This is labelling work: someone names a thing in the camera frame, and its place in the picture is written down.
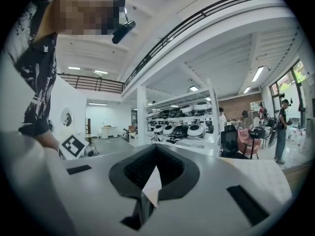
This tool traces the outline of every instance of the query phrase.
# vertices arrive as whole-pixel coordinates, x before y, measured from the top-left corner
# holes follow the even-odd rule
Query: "fluorescent light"
[[[247,93],[250,89],[251,89],[251,87],[246,88],[246,90],[244,91],[244,93]]]
[[[259,67],[256,74],[255,74],[255,77],[253,78],[252,82],[256,81],[259,77],[259,75],[261,74],[262,70],[264,69],[264,67]]]
[[[195,86],[192,86],[192,87],[190,87],[189,88],[191,91],[197,91],[198,90],[198,88],[196,88]]]
[[[108,72],[103,72],[103,71],[98,71],[98,70],[95,70],[94,72],[95,72],[95,73],[103,73],[103,74],[108,74]]]
[[[107,106],[107,104],[101,104],[101,103],[89,103],[89,105]]]

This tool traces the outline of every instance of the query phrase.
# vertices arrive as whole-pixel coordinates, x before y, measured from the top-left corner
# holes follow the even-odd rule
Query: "white floor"
[[[276,150],[276,143],[271,147],[268,148],[268,141],[267,145],[264,145],[262,148],[262,142],[260,148],[258,149],[258,157],[259,159],[268,159],[274,160],[275,157],[275,150]],[[285,148],[282,156],[285,164],[279,164],[281,169],[291,168],[297,165],[303,165],[304,163],[314,159],[314,155],[311,154],[304,154],[300,152],[299,148],[291,141],[286,141]]]

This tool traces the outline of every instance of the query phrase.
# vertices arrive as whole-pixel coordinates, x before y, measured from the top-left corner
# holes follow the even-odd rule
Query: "pink cloth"
[[[248,129],[238,130],[237,133],[239,151],[241,153],[244,153],[244,150],[246,148],[245,155],[250,155],[252,151],[252,138],[248,134]],[[260,139],[255,139],[253,154],[257,153],[260,142]]]

